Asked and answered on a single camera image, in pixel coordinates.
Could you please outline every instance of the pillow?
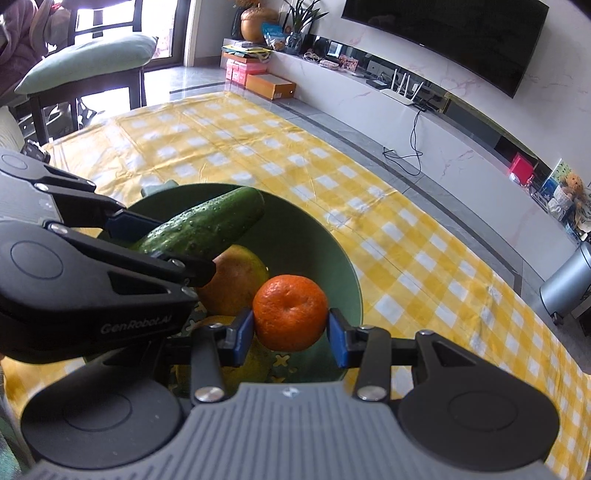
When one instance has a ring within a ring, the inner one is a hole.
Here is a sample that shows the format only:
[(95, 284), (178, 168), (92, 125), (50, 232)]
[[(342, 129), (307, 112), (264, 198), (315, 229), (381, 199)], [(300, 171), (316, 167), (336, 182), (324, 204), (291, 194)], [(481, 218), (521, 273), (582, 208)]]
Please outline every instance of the pillow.
[(141, 67), (154, 55), (157, 40), (135, 32), (66, 47), (35, 65), (14, 91), (30, 95), (75, 80)]
[(0, 147), (20, 152), (25, 144), (21, 129), (7, 106), (0, 108)]

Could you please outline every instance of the television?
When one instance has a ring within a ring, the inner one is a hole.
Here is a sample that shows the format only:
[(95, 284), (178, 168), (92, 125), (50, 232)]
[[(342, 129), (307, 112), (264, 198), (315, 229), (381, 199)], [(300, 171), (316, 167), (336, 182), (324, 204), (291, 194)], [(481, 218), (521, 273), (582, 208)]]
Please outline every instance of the television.
[(511, 97), (547, 14), (539, 0), (346, 0), (343, 10), (343, 18), (429, 48)]

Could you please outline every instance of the green cucumber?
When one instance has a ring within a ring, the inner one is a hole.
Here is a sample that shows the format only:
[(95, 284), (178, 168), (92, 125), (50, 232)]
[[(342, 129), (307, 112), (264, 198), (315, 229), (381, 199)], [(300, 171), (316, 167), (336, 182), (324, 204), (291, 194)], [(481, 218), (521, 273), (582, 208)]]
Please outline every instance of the green cucumber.
[(131, 248), (146, 254), (161, 251), (213, 260), (252, 227), (264, 209), (261, 192), (239, 187), (171, 218)]

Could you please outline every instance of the silver trash can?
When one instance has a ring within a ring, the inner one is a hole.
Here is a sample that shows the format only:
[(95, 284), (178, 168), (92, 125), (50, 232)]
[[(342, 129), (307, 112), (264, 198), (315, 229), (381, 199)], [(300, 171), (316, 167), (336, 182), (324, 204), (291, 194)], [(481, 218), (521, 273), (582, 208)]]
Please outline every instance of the silver trash can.
[(540, 287), (544, 307), (559, 325), (591, 286), (591, 249), (581, 242), (570, 258)]

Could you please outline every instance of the bowl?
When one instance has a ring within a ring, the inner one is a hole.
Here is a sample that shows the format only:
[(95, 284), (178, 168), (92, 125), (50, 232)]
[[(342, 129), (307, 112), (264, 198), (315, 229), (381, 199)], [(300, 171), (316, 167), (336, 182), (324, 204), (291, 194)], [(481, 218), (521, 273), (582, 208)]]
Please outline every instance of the bowl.
[[(237, 187), (221, 183), (178, 186), (153, 193), (129, 210), (167, 221)], [(339, 308), (351, 325), (360, 325), (363, 304), (359, 282), (339, 243), (304, 210), (271, 193), (261, 193), (265, 199), (265, 213), (236, 243), (257, 254), (272, 277), (291, 274), (312, 279), (326, 293), (330, 307)], [(274, 381), (334, 381), (345, 373), (335, 363), (326, 333), (305, 351), (274, 352), (272, 358), (269, 378), (274, 377)]]

